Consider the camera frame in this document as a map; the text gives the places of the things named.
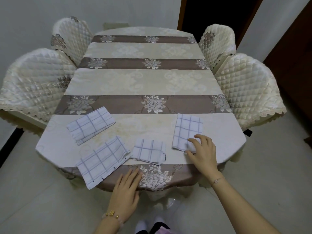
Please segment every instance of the rectangular folded cloth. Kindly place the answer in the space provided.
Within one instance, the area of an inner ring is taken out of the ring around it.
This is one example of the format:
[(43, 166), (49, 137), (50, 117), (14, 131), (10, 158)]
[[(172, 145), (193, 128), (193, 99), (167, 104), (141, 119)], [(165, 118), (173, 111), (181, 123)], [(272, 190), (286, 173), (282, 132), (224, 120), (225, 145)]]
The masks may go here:
[(130, 150), (126, 148), (119, 136), (115, 136), (109, 141), (103, 142), (88, 156), (81, 158), (76, 166), (90, 190), (129, 158)]
[(101, 107), (67, 125), (77, 145), (81, 145), (116, 123), (112, 115)]
[(201, 118), (186, 114), (178, 114), (172, 147), (181, 151), (190, 150), (195, 153), (196, 149), (193, 143), (187, 141), (187, 139), (194, 138), (194, 135), (201, 134), (202, 131), (203, 121)]
[(131, 158), (160, 165), (166, 161), (166, 143), (162, 141), (140, 139), (135, 142)]

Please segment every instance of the striped tablecloth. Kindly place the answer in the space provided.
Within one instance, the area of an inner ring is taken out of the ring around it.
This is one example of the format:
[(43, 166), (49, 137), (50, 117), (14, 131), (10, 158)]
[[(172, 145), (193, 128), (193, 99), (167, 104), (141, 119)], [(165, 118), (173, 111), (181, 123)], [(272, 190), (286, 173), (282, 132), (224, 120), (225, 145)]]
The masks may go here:
[[(103, 106), (116, 124), (76, 145), (66, 125)], [(193, 185), (199, 172), (171, 147), (177, 113), (203, 119), (203, 134), (213, 139), (219, 163), (246, 141), (192, 34), (155, 27), (102, 31), (88, 47), (36, 150), (71, 179), (80, 176), (76, 162), (115, 135), (131, 150), (137, 138), (164, 141), (165, 164), (130, 159), (98, 187), (112, 190), (129, 167), (143, 172), (141, 189)]]

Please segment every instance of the black pants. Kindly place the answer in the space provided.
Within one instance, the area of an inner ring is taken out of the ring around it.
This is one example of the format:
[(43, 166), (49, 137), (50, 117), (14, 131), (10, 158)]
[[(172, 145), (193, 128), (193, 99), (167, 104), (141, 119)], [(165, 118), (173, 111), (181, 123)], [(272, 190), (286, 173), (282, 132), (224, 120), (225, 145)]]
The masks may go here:
[[(157, 232), (159, 230), (160, 227), (164, 227), (166, 229), (170, 229), (166, 224), (164, 224), (163, 222), (157, 222), (154, 224), (154, 226), (152, 227), (150, 234), (155, 234), (155, 232)], [(136, 234), (149, 234), (146, 230), (142, 230), (137, 232)]]

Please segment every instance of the person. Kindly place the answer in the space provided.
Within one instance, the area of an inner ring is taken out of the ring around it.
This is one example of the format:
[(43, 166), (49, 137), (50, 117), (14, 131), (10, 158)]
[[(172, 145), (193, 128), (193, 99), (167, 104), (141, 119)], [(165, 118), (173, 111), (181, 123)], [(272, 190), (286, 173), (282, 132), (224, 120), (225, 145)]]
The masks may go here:
[[(196, 154), (190, 151), (185, 151), (185, 153), (212, 185), (235, 232), (239, 234), (280, 233), (265, 220), (264, 217), (228, 183), (222, 173), (218, 171), (216, 146), (213, 144), (211, 138), (201, 134), (197, 134), (194, 137), (199, 138), (201, 143), (194, 138), (190, 138), (188, 141), (194, 144)], [(113, 190), (106, 216), (96, 229), (95, 234), (115, 234), (118, 232), (120, 226), (130, 218), (139, 201), (136, 188), (141, 178), (142, 174), (139, 173), (138, 169), (132, 173), (131, 170), (129, 170), (125, 176), (120, 175)], [(142, 222), (139, 222), (136, 231), (139, 234), (148, 233), (144, 228), (146, 228), (146, 225), (144, 226)], [(170, 230), (161, 218), (157, 217), (150, 233), (164, 234), (174, 232)]]

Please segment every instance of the quilted chair cover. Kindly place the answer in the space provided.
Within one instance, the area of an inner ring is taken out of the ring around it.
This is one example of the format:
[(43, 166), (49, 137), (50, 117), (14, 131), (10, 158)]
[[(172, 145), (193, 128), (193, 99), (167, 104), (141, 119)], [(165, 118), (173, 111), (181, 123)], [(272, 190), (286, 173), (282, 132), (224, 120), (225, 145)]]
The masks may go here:
[(62, 51), (40, 48), (21, 56), (3, 80), (0, 109), (48, 122), (75, 70)]
[(246, 54), (229, 56), (215, 78), (243, 131), (286, 113), (271, 70)]
[(224, 25), (208, 26), (198, 45), (210, 69), (216, 66), (222, 56), (236, 54), (234, 31)]
[(54, 24), (51, 46), (53, 50), (62, 50), (78, 66), (92, 38), (93, 34), (87, 23), (72, 16)]

